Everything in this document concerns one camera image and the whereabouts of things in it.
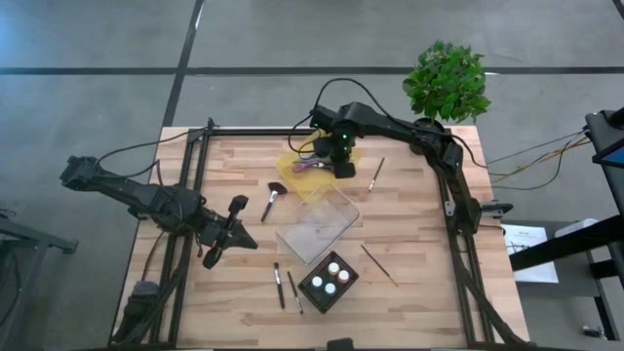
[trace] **gray floor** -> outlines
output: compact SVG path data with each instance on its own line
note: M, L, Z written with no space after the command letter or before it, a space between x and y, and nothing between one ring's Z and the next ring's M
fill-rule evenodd
M193 0L0 2L0 67L176 67ZM409 66L436 39L470 44L487 66L607 66L624 62L624 20L609 0L303 1L209 0L189 66ZM291 125L305 116L330 76L186 77L175 126ZM362 76L395 116L411 119L400 75ZM28 326L29 347L105 344L137 227L124 206L59 184L69 155L101 155L158 137L173 75L0 76L0 208L16 221L78 239L74 256L47 260ZM622 106L624 75L490 75L493 101L477 122L488 160L578 131L588 112ZM368 102L339 83L322 103ZM539 149L492 166L507 172ZM118 173L147 165L154 148L120 154ZM566 154L543 191L495 190L513 219L575 220L616 213L591 146ZM502 182L532 186L555 163ZM607 281L614 311L624 293ZM587 298L523 295L531 339L545 346L621 348L578 334L599 322Z

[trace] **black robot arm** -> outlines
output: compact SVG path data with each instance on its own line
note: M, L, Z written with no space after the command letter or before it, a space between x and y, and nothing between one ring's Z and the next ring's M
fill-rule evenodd
M95 157L71 156L60 176L62 185L77 191L95 191L129 206L137 218L149 215L172 235L199 234L200 243L213 249L204 265L212 268L221 252L230 247L257 249L257 243L236 215L247 204L237 196L230 205L230 216L204 208L206 198L179 185L140 184L105 170Z
M337 112L317 105L310 111L310 126L325 131L328 136L313 143L319 157L329 157L335 164L339 177L354 176L355 171L345 175L344 171L355 170L350 165L351 148L356 137L383 136L409 143L412 150L423 154L427 163L447 183L454 201L454 223L458 231L474 234L481 219L481 206L470 196L466 178L462 171L463 149L442 126L427 122L410 123L375 112L370 106L351 102Z

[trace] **clear plastic container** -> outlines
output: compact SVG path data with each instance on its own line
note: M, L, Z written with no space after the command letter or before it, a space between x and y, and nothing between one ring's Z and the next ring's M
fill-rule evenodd
M292 224L277 227L278 240L303 263L314 262L358 219L360 212L342 192L323 185L305 198Z

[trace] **potted plant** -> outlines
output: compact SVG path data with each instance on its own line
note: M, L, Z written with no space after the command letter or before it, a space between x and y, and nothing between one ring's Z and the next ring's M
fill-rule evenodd
M476 121L487 112L490 101L484 96L486 74L470 47L454 47L437 41L418 57L418 64L403 81L411 99L414 114L424 112L430 122L436 117L461 122L468 117Z

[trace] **butcher block tabletop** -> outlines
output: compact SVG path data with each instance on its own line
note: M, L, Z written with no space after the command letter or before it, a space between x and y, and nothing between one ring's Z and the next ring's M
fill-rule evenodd
M483 164L477 129L450 128L466 140L476 160ZM186 130L165 128L161 138ZM161 159L165 184L178 182L185 140L180 137L158 147L156 158ZM292 138L294 145L302 140L302 136ZM465 346L436 175L425 158L412 154L405 143L367 136L357 139L356 147L361 156L356 165L357 174L342 179L336 187L353 202L360 216L331 251L342 256L360 278L325 315L299 293L304 311L300 315L287 271L291 271L294 283L298 284L314 264L303 265L278 244L275 231L281 222L291 218L301 198L294 192L279 196L266 221L260 222L270 195L267 183L281 181L275 165L290 152L286 137L211 136L202 187L202 195L208 200L206 207L227 215L233 196L249 197L239 218L257 241L258 249L228 249L221 261L208 270L202 265L202 258L197 257L197 247L193 247L177 347L310 348L323 347L327 341L342 337L353 338L356 348ZM195 175L199 147L195 149L189 184ZM385 157L383 168L369 193L367 188L382 157ZM488 171L475 166L469 157L464 157L463 170L472 196L479 201L490 201ZM155 173L151 182L157 182ZM499 225L499 222L482 219L482 224ZM117 325L159 234L160 230L150 220L142 221L138 227ZM475 240L487 298L513 331L528 340L500 229L482 227ZM159 281L166 242L165 239L159 242L147 280ZM399 287L366 255L362 244ZM284 310L280 307L273 262L280 263ZM162 337L168 334L172 305L173 297L166 307ZM474 300L471 310L478 340L483 340Z

